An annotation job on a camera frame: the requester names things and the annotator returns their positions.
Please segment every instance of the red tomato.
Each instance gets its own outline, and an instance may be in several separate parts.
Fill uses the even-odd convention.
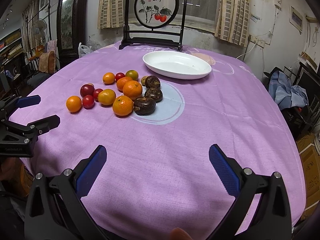
[[[166,19],[167,19],[166,15],[161,15],[160,16],[160,22],[164,23]]]
[[[116,74],[116,82],[120,79],[120,78],[123,78],[123,77],[125,77],[125,74],[123,74],[123,73],[117,73]]]
[[[155,19],[156,19],[156,20],[160,20],[160,14],[159,14],[159,13],[156,13],[156,14],[155,14]]]
[[[93,97],[96,101],[98,101],[98,95],[100,94],[100,92],[102,92],[103,90],[101,88],[98,88],[96,89],[94,92],[93,92]]]
[[[82,97],[85,97],[87,95],[93,95],[94,87],[92,85],[83,85],[80,89],[80,95]]]
[[[94,106],[94,98],[91,95],[87,95],[82,99],[82,105],[85,109],[90,109]]]

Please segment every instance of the light blue circle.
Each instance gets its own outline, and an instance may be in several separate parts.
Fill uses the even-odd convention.
[[[161,82],[163,99],[156,104],[155,111],[150,115],[137,115],[135,112],[130,116],[139,122],[163,125],[176,120],[183,112],[185,101],[180,91],[173,85]]]

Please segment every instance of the circular frame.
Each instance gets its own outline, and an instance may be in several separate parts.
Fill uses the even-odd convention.
[[[134,1],[134,8],[133,8],[133,9],[134,9],[134,14],[135,14],[138,22],[139,22],[142,26],[144,26],[144,27],[146,27],[146,28],[148,28],[148,29],[159,29],[159,28],[162,28],[162,27],[168,25],[168,24],[169,24],[170,22],[172,22],[173,19],[176,17],[176,15],[177,15],[177,13],[178,13],[178,10],[179,10],[179,0],[175,0],[176,6],[174,7],[174,11],[173,11],[172,15],[170,16],[170,19],[169,19],[169,20],[167,20],[165,23],[163,23],[163,24],[161,24],[161,25],[159,25],[159,26],[148,26],[148,25],[146,25],[145,23],[143,23],[143,22],[139,19],[139,17],[138,17],[138,14],[137,14],[137,2],[138,2],[138,0],[135,0],[135,1]]]

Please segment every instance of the dark brown water chestnut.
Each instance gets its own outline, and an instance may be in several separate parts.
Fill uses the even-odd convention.
[[[162,91],[159,88],[148,88],[144,93],[145,97],[152,98],[156,102],[160,102],[163,98]]]
[[[146,78],[146,87],[147,88],[160,88],[160,80],[156,76],[148,76]]]
[[[133,103],[137,115],[152,114],[156,109],[156,101],[148,97],[139,97]]]

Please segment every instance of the dark wooden cabinet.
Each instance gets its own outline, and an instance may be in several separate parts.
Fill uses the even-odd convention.
[[[59,0],[57,38],[60,66],[78,59],[78,46],[85,44],[85,11],[87,0]]]

